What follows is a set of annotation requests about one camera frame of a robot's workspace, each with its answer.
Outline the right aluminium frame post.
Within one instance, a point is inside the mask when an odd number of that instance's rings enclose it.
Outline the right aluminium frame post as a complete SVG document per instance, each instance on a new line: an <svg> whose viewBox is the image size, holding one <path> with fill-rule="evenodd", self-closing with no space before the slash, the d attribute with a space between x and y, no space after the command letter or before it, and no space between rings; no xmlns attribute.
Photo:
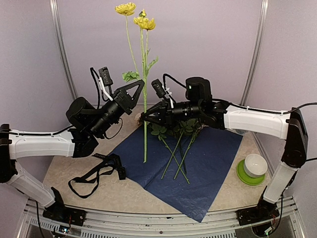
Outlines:
<svg viewBox="0 0 317 238"><path fill-rule="evenodd" d="M256 68L257 68L257 64L258 64L258 60L259 60L259 56L261 52L269 0L262 0L261 3L262 4L261 4L257 33L256 33L255 45L254 45L254 49L253 49L253 53L251 57L251 64L249 67L247 81L243 90L242 98L240 100L240 105L242 106L245 106L247 104L247 100L251 92L251 88L255 78L255 72L256 72Z"/></svg>

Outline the blue wrapping paper sheet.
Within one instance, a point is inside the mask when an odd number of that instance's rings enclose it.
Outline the blue wrapping paper sheet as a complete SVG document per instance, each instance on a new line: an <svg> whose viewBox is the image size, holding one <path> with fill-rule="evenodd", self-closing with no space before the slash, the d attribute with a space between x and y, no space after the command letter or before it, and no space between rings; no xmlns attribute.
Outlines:
<svg viewBox="0 0 317 238"><path fill-rule="evenodd" d="M127 137L113 153L120 156L127 178L189 218L201 222L214 202L239 150L243 137L227 130L203 128L192 142L189 136L147 136L144 161L143 128L126 122Z"/></svg>

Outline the light blue ceramic mug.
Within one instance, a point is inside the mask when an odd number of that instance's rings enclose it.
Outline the light blue ceramic mug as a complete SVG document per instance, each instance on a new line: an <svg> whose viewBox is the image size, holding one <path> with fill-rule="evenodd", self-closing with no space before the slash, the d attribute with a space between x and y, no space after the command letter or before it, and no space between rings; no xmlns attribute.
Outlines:
<svg viewBox="0 0 317 238"><path fill-rule="evenodd" d="M246 130L241 130L241 129L235 129L234 131L235 131L237 134L239 134L239 135L244 135L244 134L247 133Z"/></svg>

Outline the left aluminium frame post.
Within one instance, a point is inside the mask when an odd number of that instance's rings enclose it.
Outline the left aluminium frame post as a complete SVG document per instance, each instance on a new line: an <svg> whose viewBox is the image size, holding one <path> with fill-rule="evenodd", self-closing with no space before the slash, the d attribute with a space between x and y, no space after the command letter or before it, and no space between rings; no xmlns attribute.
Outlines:
<svg viewBox="0 0 317 238"><path fill-rule="evenodd" d="M57 47L61 58L61 63L63 67L63 71L65 74L66 84L68 86L68 90L72 100L75 100L78 97L77 89L75 87L75 83L71 74L69 61L67 58L66 48L63 39L63 32L61 27L61 21L59 16L58 2L57 0L49 0L51 15L54 25L54 31L57 40Z"/></svg>

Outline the pink fake rose bunch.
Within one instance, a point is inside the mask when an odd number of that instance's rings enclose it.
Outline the pink fake rose bunch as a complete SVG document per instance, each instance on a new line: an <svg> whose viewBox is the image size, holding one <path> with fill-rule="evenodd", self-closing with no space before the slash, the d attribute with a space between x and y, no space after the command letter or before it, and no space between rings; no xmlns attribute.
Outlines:
<svg viewBox="0 0 317 238"><path fill-rule="evenodd" d="M182 140L181 140L181 146L182 146L182 151L183 153L186 152L187 148L188 148L188 145L190 143L190 141L193 141L193 143L195 142L196 138L198 137L200 131L202 130L203 126L202 124L199 122L198 119L188 119L188 120L181 120L181 121L178 121L176 123L176 126L177 124L181 124L181 127L185 127L185 130L187 131L187 133L185 134L185 136L182 137ZM178 162L181 162L182 161L182 157L181 157L181 154L179 152L179 150L177 150L176 152L176 158L178 160Z"/></svg>

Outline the yellow fake flower stem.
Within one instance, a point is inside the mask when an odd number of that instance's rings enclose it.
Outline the yellow fake flower stem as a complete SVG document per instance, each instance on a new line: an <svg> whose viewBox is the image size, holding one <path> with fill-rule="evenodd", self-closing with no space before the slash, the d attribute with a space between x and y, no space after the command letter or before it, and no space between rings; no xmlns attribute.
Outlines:
<svg viewBox="0 0 317 238"><path fill-rule="evenodd" d="M122 78L125 82L129 82L136 79L141 79L144 82L143 87L143 103L144 103L144 112L147 111L147 78L150 72L150 69L155 65L158 61L158 57L156 57L151 62L148 62L148 55L150 52L149 49L149 31L152 31L156 27L156 22L154 18L149 19L147 17L146 11L143 9L138 16L133 18L133 23L138 26L140 30L140 48L141 48L141 63L142 70L139 71L136 60L134 57L134 53L131 46L130 36L129 36L129 28L128 28L128 17L132 16L135 13L136 4L133 2L123 3L115 7L115 12L120 15L125 16L126 23L126 34L128 45L131 53L131 57L135 66L134 71L125 72L122 74Z"/></svg>

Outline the aluminium frame post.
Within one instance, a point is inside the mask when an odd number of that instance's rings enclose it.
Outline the aluminium frame post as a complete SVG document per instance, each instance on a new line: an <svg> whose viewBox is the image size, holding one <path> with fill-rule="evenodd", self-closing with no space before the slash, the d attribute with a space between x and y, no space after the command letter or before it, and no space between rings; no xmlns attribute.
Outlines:
<svg viewBox="0 0 317 238"><path fill-rule="evenodd" d="M257 68L257 64L258 64L258 60L259 60L259 56L261 52L269 0L262 0L261 3L262 4L261 4L257 33L256 33L255 45L254 45L254 49L253 49L253 53L251 57L251 64L249 67L247 81L243 90L242 98L240 100L240 105L242 106L245 106L247 104L247 100L251 92L251 88L255 78L255 72L256 72L256 68Z"/></svg>
<svg viewBox="0 0 317 238"><path fill-rule="evenodd" d="M63 32L61 27L61 21L59 16L58 2L57 0L49 0L51 15L54 25L54 31L57 40L57 47L61 58L61 63L63 67L63 71L65 74L66 84L68 86L68 90L72 100L75 100L78 97L77 89L75 87L75 83L71 74L69 61L67 58L66 48L63 39Z"/></svg>

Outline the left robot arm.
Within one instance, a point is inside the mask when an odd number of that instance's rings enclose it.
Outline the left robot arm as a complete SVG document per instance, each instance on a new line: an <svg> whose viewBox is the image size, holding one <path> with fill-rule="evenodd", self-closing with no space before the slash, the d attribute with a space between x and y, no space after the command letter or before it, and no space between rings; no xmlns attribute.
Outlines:
<svg viewBox="0 0 317 238"><path fill-rule="evenodd" d="M58 132L24 132L11 130L8 124L0 127L0 181L15 187L44 207L43 216L69 225L82 226L86 211L65 206L57 189L43 185L17 161L24 157L90 156L98 146L98 139L106 138L106 131L123 114L131 114L144 87L138 80L117 88L99 109L79 97L70 105L66 116L70 127Z"/></svg>

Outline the green plate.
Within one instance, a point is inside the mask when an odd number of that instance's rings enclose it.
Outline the green plate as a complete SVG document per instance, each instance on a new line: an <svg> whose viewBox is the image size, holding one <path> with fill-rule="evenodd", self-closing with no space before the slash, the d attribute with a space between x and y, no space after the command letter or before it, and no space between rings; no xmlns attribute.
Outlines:
<svg viewBox="0 0 317 238"><path fill-rule="evenodd" d="M236 167L238 178L247 185L251 185L251 186L260 185L264 181L265 175L262 175L258 178L249 176L244 169L244 162L245 160L240 161Z"/></svg>

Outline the black ribbon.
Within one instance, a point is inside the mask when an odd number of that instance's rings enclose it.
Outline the black ribbon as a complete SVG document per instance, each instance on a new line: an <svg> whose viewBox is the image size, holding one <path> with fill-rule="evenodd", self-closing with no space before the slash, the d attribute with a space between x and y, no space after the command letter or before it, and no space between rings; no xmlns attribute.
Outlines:
<svg viewBox="0 0 317 238"><path fill-rule="evenodd" d="M98 188L100 183L100 176L111 175L115 170L118 173L119 180L126 179L126 169L123 167L120 157L117 154L103 155L95 153L93 157L102 159L102 161L93 167L90 171L84 174L81 177L75 177L68 182L70 190L76 194L78 197L86 199L90 197ZM95 184L95 187L87 195L80 195L72 186L74 183L86 183L86 184Z"/></svg>

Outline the front aluminium rail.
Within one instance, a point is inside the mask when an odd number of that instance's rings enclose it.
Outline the front aluminium rail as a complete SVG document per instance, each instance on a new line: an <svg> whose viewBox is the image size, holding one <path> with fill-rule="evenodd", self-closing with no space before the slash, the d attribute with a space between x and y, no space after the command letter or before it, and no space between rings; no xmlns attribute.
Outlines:
<svg viewBox="0 0 317 238"><path fill-rule="evenodd" d="M18 238L304 238L293 198L280 200L278 212L252 223L235 209L208 212L202 222L183 214L133 214L86 209L82 223L54 221L29 200Z"/></svg>

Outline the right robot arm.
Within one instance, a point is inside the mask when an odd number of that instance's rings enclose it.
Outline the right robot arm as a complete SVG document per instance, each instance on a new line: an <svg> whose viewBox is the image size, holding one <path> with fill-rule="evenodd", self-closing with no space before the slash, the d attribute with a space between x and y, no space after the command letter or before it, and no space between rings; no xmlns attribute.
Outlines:
<svg viewBox="0 0 317 238"><path fill-rule="evenodd" d="M257 205L237 210L240 226L281 216L282 210L277 208L277 202L307 161L308 133L300 108L269 111L214 99L210 82L202 77L186 79L183 85L185 102L171 98L165 81L154 80L152 87L162 101L141 114L143 121L173 127L178 120L198 119L215 129L244 130L283 140L281 162Z"/></svg>

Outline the white ceramic bowl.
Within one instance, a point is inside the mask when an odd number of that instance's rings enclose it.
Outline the white ceramic bowl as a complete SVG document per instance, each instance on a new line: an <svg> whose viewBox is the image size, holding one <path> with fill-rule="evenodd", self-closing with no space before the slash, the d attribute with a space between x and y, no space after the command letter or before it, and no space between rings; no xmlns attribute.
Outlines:
<svg viewBox="0 0 317 238"><path fill-rule="evenodd" d="M258 154L249 154L246 156L243 167L246 174L252 178L259 178L268 170L266 160Z"/></svg>

